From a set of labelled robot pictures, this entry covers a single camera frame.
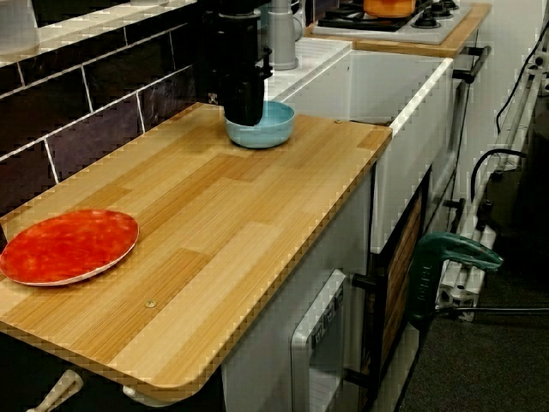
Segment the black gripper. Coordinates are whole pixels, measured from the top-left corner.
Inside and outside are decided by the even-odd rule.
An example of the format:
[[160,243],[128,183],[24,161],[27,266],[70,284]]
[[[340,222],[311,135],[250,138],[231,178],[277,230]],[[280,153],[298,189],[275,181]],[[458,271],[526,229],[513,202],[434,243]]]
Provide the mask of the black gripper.
[[261,48],[258,23],[260,11],[244,15],[225,15],[208,11],[202,18],[204,39],[204,72],[213,84],[227,78],[241,81],[230,83],[225,92],[226,118],[240,125],[256,125],[262,118],[264,83],[273,75],[269,62],[271,49]]

